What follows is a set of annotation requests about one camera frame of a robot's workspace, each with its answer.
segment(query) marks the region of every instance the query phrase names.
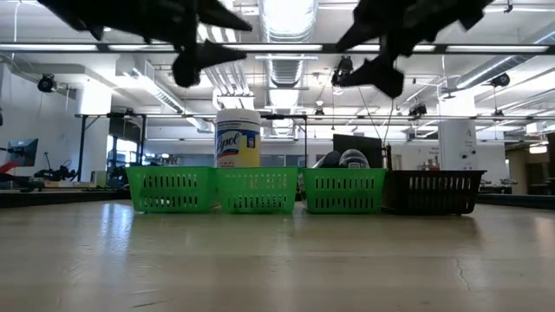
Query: ceiling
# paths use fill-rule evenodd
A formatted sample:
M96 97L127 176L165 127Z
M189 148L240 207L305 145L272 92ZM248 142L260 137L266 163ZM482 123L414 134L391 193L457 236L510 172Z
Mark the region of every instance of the ceiling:
M505 1L496 1L487 9L486 16L473 29L465 33L458 24L444 29L437 37L436 42L442 43L529 43L526 38L545 26L555 21L555 1L514 0L515 10L509 14L502 12L506 6ZM335 42L343 32L351 25L351 10L356 2L348 0L321 0L317 12L317 21L312 42L324 43ZM258 5L256 0L234 1L234 8L239 13L244 13L244 18L255 27L250 34L236 33L238 42L260 42L261 33L258 26L260 16L257 14ZM93 42L89 33L78 33L40 4L32 1L0 0L0 42ZM104 39L105 42L137 42L142 39L138 36L121 33L120 31L109 31ZM322 100L326 114L365 114L366 108L362 101L371 108L373 114L389 114L390 110L397 108L397 112L406 113L406 110L417 101L428 106L428 113L435 114L435 106L438 102L437 87L435 85L444 82L444 78L455 79L458 75L464 75L473 68L478 67L493 56L482 55L415 55L409 59L401 58L396 67L405 72L407 79L402 96L393 102L387 96L381 94L375 88L348 88L333 95L330 88L329 75L336 66L340 55L318 55L317 61L307 61L303 71L303 80L297 87L299 92L297 106L292 112L307 112L313 114L316 101ZM170 74L170 66L175 55L151 54L143 55L145 59L156 68L155 79L158 83L167 87L171 94L183 100L186 107L195 113L215 113L212 104L213 86L203 76L203 81L198 87L184 89L176 86ZM360 66L363 55L353 55L352 60L355 68ZM37 64L52 65L50 68L60 67L63 64L76 64L103 76L109 83L113 84L113 105L131 107L137 112L149 114L161 113L163 105L153 96L146 93L144 89L138 88L133 83L126 81L121 72L114 72L114 63L120 59L119 55L64 55L64 54L17 54L16 64L21 66L26 74L38 77L40 72L31 70ZM476 107L479 114L490 114L494 110L495 103L498 107L523 101L536 94L551 89L551 82L555 78L552 72L552 64L555 57L539 56L531 59L515 69L508 72L512 83L506 90L498 89L494 98L490 87L477 87L475 93ZM242 62L246 80L254 95L254 107L262 109L269 106L268 82L266 79L265 65L263 61L255 60L255 55L249 55ZM82 84L82 75L68 75L60 73L57 75L61 82L68 83L72 88L79 88ZM515 109L511 114L550 114L555 108L555 102L551 98L534 102L530 106ZM186 121L159 121L167 125L188 125Z

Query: plastic basket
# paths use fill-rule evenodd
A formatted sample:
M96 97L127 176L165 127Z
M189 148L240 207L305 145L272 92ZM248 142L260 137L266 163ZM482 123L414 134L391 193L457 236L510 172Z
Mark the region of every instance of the plastic basket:
M228 213L291 213L298 168L218 168L222 210Z
M304 169L301 184L310 213L380 211L386 169Z
M384 209L411 215L468 214L485 171L388 172Z
M133 208L140 212L209 212L216 201L215 174L211 167L129 167Z

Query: white wall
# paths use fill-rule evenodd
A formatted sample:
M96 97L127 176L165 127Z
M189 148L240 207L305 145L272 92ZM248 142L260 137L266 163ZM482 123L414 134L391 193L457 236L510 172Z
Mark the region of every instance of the white wall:
M318 154L326 154L333 148L331 141L309 141L308 165L316 163ZM148 153L202 153L213 154L214 144L212 142L186 142L186 141L148 141L146 143ZM304 143L285 142L268 143L263 142L260 152L265 155L304 155ZM414 142L406 144L392 145L391 152L402 156L402 170L416 170L430 155L439 152L439 144ZM479 169L487 170L484 179L490 180L493 184L498 184L500 179L509 177L509 172L505 165L505 147L503 144L484 144L479 143L477 147Z
M39 139L34 167L17 168L10 173L32 176L48 169L44 153L49 153L50 164L57 169L70 159L70 169L77 169L81 122L75 117L75 101L61 94L43 94L34 82L13 75L5 65L0 92L4 124L0 127L0 146L8 140ZM6 160L0 152L0 164Z

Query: red object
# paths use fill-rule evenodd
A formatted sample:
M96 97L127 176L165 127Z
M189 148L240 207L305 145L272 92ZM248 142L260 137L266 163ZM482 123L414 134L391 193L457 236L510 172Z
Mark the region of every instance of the red object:
M17 162L15 160L12 160L2 166L0 166L0 173L7 173L8 171L10 171L11 169L17 167Z

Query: green basket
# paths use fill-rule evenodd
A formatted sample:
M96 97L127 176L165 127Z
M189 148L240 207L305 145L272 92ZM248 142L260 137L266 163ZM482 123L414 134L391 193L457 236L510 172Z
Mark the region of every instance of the green basket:
M375 213L386 169L304 169L301 188L310 213Z
M298 168L218 168L222 209L228 213L291 213Z
M133 208L140 212L209 212L216 204L215 175L211 167L129 167Z

